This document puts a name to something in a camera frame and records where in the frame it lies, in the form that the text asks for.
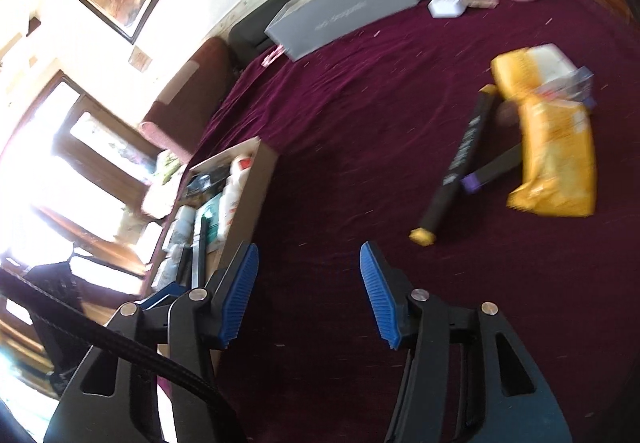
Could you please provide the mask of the grey red dragonfly shoebox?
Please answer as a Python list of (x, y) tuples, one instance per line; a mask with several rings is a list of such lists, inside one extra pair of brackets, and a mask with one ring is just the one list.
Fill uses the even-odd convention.
[(265, 34), (297, 61), (356, 29), (407, 10), (419, 0), (290, 0)]

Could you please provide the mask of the black marker purple cap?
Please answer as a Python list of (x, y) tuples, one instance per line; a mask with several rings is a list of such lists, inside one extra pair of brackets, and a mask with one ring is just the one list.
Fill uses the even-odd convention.
[(518, 143), (492, 159), (491, 162), (463, 177), (461, 179), (462, 188), (466, 194), (474, 194), (488, 183), (521, 166), (522, 160), (523, 148), (522, 144)]

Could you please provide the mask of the small white box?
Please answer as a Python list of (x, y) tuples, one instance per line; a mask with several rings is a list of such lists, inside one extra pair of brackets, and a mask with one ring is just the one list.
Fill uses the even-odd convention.
[(431, 0), (427, 9), (433, 18), (458, 18), (466, 10), (465, 0)]

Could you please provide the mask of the black marker yellow cap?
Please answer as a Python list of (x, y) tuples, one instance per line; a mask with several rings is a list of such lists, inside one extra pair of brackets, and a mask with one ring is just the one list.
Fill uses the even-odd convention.
[(498, 89), (494, 85), (486, 85), (478, 91), (472, 114), (466, 123), (456, 154), (449, 163), (442, 177), (442, 182), (440, 182), (439, 188), (424, 212), (419, 225), (409, 235), (413, 243), (423, 247), (432, 246), (435, 243), (438, 227), (454, 202), (454, 197), (460, 189), (461, 180), (468, 171), (477, 146), (480, 144), (480, 138), (497, 94)]

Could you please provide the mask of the yellow snack packet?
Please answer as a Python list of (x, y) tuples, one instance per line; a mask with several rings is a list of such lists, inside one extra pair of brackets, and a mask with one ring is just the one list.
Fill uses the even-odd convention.
[(499, 54), (490, 68), (502, 96), (516, 105), (522, 131), (523, 182), (508, 206), (538, 216), (591, 216), (597, 170), (590, 70), (554, 44)]

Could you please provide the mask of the white tube red print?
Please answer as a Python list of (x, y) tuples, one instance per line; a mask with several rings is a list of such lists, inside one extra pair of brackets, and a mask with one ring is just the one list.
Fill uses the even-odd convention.
[(217, 227), (217, 238), (219, 241), (225, 241), (228, 237), (235, 211), (238, 209), (242, 191), (242, 185), (233, 180), (232, 177), (228, 177), (219, 200)]

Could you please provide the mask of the black snack bag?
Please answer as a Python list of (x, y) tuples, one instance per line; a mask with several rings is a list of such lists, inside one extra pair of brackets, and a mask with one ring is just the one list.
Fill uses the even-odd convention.
[(220, 166), (212, 171), (197, 174), (186, 185), (183, 197), (186, 200), (193, 200), (198, 196), (214, 196), (224, 188), (229, 176), (230, 168), (228, 166)]

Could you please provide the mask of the teal cartoon tissue pack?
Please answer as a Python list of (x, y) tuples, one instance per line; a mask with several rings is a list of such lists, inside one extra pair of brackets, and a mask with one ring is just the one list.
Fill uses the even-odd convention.
[(221, 194), (217, 194), (209, 198), (195, 215), (194, 241), (205, 239), (207, 252), (215, 251), (224, 244), (218, 235), (220, 197)]

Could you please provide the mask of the brown cardboard box tray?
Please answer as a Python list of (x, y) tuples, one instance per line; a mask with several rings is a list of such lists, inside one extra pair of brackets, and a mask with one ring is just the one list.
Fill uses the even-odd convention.
[[(249, 138), (195, 165), (190, 165), (183, 174), (180, 183), (179, 196), (194, 176), (200, 172), (214, 169), (217, 166), (231, 163), (234, 157), (241, 154), (252, 155), (253, 165), (248, 169), (247, 181), (240, 195), (238, 208), (236, 208), (226, 241), (215, 252), (209, 252), (207, 255), (206, 277), (211, 277), (220, 267), (224, 267), (231, 262), (241, 241), (246, 241), (247, 243), (252, 241), (255, 226), (258, 222), (260, 211), (262, 211), (262, 204), (266, 198), (273, 170), (278, 160), (278, 153), (273, 151), (260, 137)], [(152, 281), (157, 274), (160, 263), (165, 259), (166, 252), (163, 251), (163, 246), (171, 223), (174, 222), (176, 213), (180, 207), (179, 196), (172, 205), (171, 211), (163, 226), (163, 231), (160, 233), (160, 238), (156, 243), (151, 260), (151, 267), (141, 287), (142, 297), (149, 296), (149, 294), (152, 293)]]

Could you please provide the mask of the maroon velvet bedspread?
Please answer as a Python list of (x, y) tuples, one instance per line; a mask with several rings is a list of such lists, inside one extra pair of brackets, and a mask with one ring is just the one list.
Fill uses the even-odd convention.
[[(555, 44), (594, 76), (597, 207), (510, 209), (518, 172), (461, 198), (435, 244), (410, 241), (490, 61)], [(592, 0), (501, 0), (435, 20), (417, 6), (298, 62), (247, 66), (198, 159), (260, 137), (279, 159), (254, 238), (260, 267), (219, 383), (252, 442), (378, 442), (404, 356), (381, 339), (359, 249), (376, 241), (445, 301), (495, 302), (591, 442), (639, 352), (639, 33)]]

